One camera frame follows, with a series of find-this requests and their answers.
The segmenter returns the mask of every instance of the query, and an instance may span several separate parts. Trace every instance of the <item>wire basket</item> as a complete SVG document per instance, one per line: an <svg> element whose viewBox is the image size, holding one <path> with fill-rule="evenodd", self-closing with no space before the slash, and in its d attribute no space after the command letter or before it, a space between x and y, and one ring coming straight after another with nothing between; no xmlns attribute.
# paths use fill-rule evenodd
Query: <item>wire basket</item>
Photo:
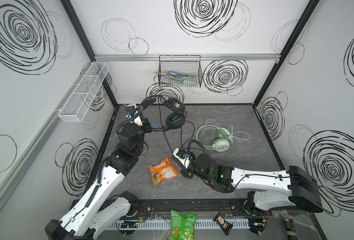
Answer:
<svg viewBox="0 0 354 240"><path fill-rule="evenodd" d="M200 88L202 69L200 55L160 55L158 83L178 87Z"/></svg>
<svg viewBox="0 0 354 240"><path fill-rule="evenodd" d="M64 122L82 122L108 70L106 62L91 63L86 74L59 112L59 118Z"/></svg>

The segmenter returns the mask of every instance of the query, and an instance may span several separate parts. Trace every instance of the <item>black wire basket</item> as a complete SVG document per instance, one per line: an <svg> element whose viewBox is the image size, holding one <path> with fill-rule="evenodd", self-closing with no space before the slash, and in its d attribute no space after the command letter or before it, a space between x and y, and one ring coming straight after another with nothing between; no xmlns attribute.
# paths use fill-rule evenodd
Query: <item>black wire basket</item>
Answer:
<svg viewBox="0 0 354 240"><path fill-rule="evenodd" d="M160 55L158 83L178 87L200 88L202 69L200 55Z"/></svg>

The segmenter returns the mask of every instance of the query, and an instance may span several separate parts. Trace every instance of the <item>green headphones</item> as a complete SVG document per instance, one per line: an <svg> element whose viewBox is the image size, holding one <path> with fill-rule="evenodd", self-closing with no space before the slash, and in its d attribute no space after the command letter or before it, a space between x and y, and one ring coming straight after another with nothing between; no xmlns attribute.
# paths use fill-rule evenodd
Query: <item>green headphones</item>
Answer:
<svg viewBox="0 0 354 240"><path fill-rule="evenodd" d="M211 146L202 139L202 135L209 132L213 133L212 139L214 140L214 142L212 143ZM203 143L203 146L206 149L211 149L218 152L226 151L230 147L230 142L233 142L231 138L231 134L228 129L224 127L217 127L214 125L205 125L200 127L197 131L196 138L201 143Z"/></svg>

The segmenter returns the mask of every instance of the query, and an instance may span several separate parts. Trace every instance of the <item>white slotted strip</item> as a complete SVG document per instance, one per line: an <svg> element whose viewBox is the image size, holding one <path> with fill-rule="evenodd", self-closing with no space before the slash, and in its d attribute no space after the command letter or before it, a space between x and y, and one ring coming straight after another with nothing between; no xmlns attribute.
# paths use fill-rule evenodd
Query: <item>white slotted strip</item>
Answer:
<svg viewBox="0 0 354 240"><path fill-rule="evenodd" d="M225 219L228 223L233 224L234 229L250 228L249 220L246 218L239 219ZM123 223L123 220L116 221L118 225ZM167 230L170 229L169 220L146 220L145 223L141 223L137 228L119 228L120 230ZM195 229L220 229L218 224L213 219L197 219ZM117 230L115 223L110 225L107 230Z"/></svg>

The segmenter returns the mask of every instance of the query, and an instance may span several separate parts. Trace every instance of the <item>black snack package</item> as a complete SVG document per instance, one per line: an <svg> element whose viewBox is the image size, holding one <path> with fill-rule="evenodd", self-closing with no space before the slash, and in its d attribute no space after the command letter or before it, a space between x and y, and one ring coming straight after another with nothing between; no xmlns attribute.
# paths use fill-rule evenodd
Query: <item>black snack package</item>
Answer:
<svg viewBox="0 0 354 240"><path fill-rule="evenodd" d="M221 215L221 212L217 214L217 216L213 219L213 221L216 222L221 227L221 229L224 231L226 236L230 233L230 230L232 230L233 224L225 221L225 219Z"/></svg>

